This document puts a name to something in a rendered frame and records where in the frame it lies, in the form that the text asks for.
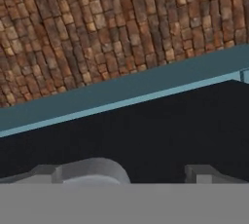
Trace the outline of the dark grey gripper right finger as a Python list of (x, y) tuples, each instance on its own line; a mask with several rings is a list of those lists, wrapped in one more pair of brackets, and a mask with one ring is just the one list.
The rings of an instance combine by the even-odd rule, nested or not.
[(247, 181), (225, 175), (210, 165), (186, 165), (185, 182), (194, 184), (247, 184)]

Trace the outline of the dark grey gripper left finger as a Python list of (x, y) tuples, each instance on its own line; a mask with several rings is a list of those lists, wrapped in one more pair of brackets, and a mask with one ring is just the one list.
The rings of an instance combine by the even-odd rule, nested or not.
[(39, 165), (28, 172), (0, 178), (0, 184), (58, 184), (61, 182), (61, 168), (57, 165)]

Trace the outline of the grey rounded object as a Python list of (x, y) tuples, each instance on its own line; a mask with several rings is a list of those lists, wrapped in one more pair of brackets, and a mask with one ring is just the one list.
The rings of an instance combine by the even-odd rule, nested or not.
[(130, 183), (125, 169), (119, 163), (106, 158), (89, 158), (63, 165), (60, 177), (64, 183), (77, 185)]

